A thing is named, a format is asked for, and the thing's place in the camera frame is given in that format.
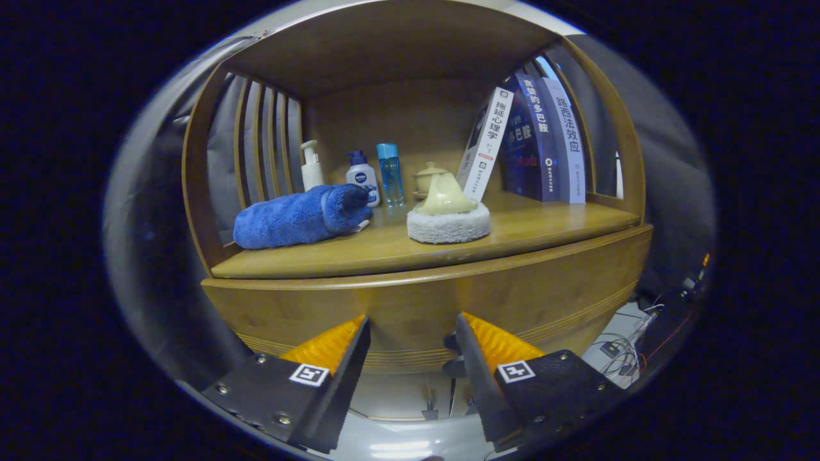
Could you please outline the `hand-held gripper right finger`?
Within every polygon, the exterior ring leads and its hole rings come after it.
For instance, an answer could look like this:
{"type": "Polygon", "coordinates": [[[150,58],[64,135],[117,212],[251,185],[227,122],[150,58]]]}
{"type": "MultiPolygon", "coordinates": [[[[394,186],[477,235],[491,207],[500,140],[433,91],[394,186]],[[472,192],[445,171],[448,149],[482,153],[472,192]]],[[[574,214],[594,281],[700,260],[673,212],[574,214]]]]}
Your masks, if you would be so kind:
{"type": "Polygon", "coordinates": [[[497,451],[553,446],[627,398],[570,350],[544,353],[470,313],[457,315],[455,339],[484,438],[497,451]]]}

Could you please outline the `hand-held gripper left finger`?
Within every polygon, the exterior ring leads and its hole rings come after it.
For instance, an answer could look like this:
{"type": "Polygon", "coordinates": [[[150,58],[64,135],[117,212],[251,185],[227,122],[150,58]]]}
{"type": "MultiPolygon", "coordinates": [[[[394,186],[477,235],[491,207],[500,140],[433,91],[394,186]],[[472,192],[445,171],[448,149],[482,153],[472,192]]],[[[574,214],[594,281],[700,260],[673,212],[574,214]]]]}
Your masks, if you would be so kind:
{"type": "Polygon", "coordinates": [[[361,315],[281,356],[249,357],[203,396],[276,440],[328,453],[339,443],[370,344],[361,315]]]}

